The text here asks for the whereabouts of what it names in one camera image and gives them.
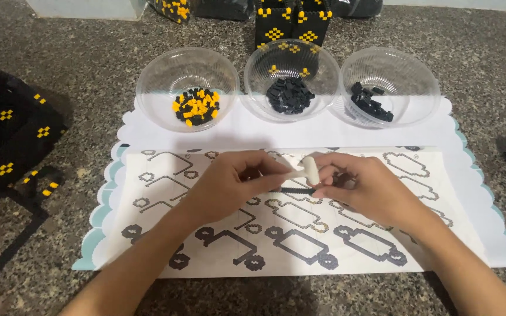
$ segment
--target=white tool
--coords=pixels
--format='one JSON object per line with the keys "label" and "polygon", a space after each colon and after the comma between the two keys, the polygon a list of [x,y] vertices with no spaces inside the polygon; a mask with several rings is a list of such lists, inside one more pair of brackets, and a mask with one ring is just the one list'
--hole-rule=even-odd
{"label": "white tool", "polygon": [[312,185],[316,185],[319,183],[319,170],[318,166],[315,164],[315,160],[313,157],[306,156],[302,159],[302,163],[304,164],[303,170],[295,170],[288,174],[286,174],[286,180],[296,179],[296,178],[307,178],[307,180]]}

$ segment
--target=forearm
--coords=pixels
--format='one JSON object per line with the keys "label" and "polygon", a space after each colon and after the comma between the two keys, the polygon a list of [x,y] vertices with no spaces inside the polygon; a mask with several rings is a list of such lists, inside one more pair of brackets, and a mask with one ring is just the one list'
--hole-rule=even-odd
{"label": "forearm", "polygon": [[60,316],[133,315],[145,292],[195,229],[177,207],[95,277]]}
{"label": "forearm", "polygon": [[506,285],[436,214],[413,236],[461,315],[506,315]]}

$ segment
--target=hand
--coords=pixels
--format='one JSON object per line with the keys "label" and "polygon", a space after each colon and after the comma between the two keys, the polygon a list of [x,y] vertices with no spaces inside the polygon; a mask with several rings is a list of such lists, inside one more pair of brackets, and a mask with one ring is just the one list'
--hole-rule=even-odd
{"label": "hand", "polygon": [[196,226],[221,220],[256,195],[277,189],[291,170],[263,150],[220,154],[178,204]]}
{"label": "hand", "polygon": [[[382,226],[406,231],[428,218],[432,211],[376,157],[356,157],[334,152],[315,158],[320,185],[314,198],[331,198],[355,208]],[[333,175],[339,174],[334,181]]]}

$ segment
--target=granite countertop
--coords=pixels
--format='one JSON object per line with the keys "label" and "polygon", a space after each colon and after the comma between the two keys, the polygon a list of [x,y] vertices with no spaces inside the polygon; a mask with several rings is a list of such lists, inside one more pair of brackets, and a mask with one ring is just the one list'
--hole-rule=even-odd
{"label": "granite countertop", "polygon": [[[43,204],[51,218],[0,272],[0,314],[57,314],[93,276],[70,267],[145,65],[174,48],[207,47],[242,76],[253,36],[253,23],[179,26],[151,9],[137,22],[45,19],[22,0],[0,0],[0,69],[73,113],[43,162],[64,170],[66,183]],[[387,6],[379,18],[332,20],[324,47],[339,64],[370,46],[415,54],[432,69],[506,219],[506,12]],[[29,222],[26,210],[0,201],[0,253]],[[506,283],[506,269],[496,272]],[[139,314],[445,315],[446,302],[430,273],[184,279],[157,281]]]}

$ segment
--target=left hand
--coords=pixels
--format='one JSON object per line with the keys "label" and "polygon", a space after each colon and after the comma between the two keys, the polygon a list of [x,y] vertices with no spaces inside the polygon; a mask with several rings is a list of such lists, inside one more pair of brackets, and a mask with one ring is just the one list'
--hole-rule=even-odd
{"label": "left hand", "polygon": [[221,220],[251,198],[277,189],[291,170],[263,150],[220,154],[177,208],[196,227]]}

